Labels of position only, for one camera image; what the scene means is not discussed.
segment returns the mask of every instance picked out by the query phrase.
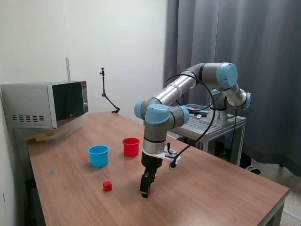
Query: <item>white wall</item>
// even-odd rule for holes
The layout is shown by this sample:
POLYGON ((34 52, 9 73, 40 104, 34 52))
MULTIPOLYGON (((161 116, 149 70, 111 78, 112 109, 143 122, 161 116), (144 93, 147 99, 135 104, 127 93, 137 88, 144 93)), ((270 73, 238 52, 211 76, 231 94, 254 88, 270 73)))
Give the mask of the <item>white wall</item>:
POLYGON ((0 61, 8 83, 67 80, 63 0, 0 1, 0 61))
POLYGON ((87 80, 89 111, 114 110, 137 119, 134 105, 163 86, 167 0, 66 0, 71 78, 87 80))
MULTIPOLYGON (((5 83, 0 64, 0 84, 5 83)), ((17 157, 12 151, 0 101, 0 225, 22 225, 24 187, 17 157)))
POLYGON ((5 0, 0 61, 8 83, 87 80, 89 112, 136 119, 134 105, 163 86, 167 0, 5 0))

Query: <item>blue joint cap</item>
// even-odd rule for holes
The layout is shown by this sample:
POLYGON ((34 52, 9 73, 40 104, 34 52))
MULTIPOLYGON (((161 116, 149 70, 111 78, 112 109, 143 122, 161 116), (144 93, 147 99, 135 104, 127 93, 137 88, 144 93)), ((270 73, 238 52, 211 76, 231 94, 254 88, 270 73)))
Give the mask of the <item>blue joint cap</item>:
POLYGON ((185 106, 179 106, 179 107, 182 109, 182 111, 184 113, 184 122, 183 122, 183 125, 184 125, 188 122, 188 120, 190 118, 190 114, 189 114, 187 107, 185 107, 185 106))
POLYGON ((152 104, 146 109, 145 120, 152 125, 166 122, 170 116, 170 109, 166 105, 152 104))
POLYGON ((216 79, 222 88, 228 89, 237 82, 237 68, 232 63, 222 63, 216 69, 216 79))
POLYGON ((219 94, 220 91, 218 91, 217 89, 213 89, 213 90, 211 90, 211 93, 212 93, 212 95, 215 95, 215 94, 219 94))
POLYGON ((138 117, 139 119, 142 119, 142 116, 141 116, 142 102, 143 101, 139 101, 137 104, 135 104, 135 107, 134 107, 134 113, 135 113, 136 117, 138 117))
POLYGON ((245 107, 243 108, 243 110, 248 110, 251 104, 251 99, 252 99, 252 94, 251 93, 246 93, 246 103, 245 103, 245 107))

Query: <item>flexible arm clamp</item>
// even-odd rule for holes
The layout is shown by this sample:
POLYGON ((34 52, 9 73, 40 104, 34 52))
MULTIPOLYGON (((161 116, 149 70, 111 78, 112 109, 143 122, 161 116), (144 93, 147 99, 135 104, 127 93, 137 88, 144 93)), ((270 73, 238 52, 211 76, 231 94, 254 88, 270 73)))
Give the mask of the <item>flexible arm clamp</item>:
POLYGON ((118 113, 120 111, 120 108, 117 107, 116 105, 113 104, 113 102, 111 102, 111 100, 107 97, 105 91, 104 91, 104 68, 102 67, 102 72, 100 72, 100 74, 103 76, 103 93, 102 93, 102 97, 106 98, 112 105, 113 107, 115 107, 115 111, 112 111, 112 113, 118 113))

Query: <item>table leg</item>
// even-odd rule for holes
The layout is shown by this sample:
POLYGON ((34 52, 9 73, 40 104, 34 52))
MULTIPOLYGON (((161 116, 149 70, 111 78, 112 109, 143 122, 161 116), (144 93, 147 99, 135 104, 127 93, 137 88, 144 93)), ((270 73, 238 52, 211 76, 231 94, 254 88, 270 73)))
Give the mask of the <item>table leg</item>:
POLYGON ((282 216, 284 204, 278 209, 278 211, 275 213, 275 215, 269 220, 269 222, 266 224, 266 226, 279 226, 282 216))
POLYGON ((244 134, 245 134, 245 125, 236 128, 233 139, 233 146, 231 152, 230 162, 232 164, 238 165, 240 164, 240 157, 243 148, 244 134))

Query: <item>red cup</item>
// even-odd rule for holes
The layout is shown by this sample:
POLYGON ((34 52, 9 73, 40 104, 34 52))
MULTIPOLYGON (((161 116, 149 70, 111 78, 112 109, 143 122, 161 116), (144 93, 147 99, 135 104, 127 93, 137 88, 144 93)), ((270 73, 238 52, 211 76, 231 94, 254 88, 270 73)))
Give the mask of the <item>red cup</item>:
POLYGON ((134 137, 126 138, 122 141, 124 156, 135 157, 139 153, 140 140, 134 137))

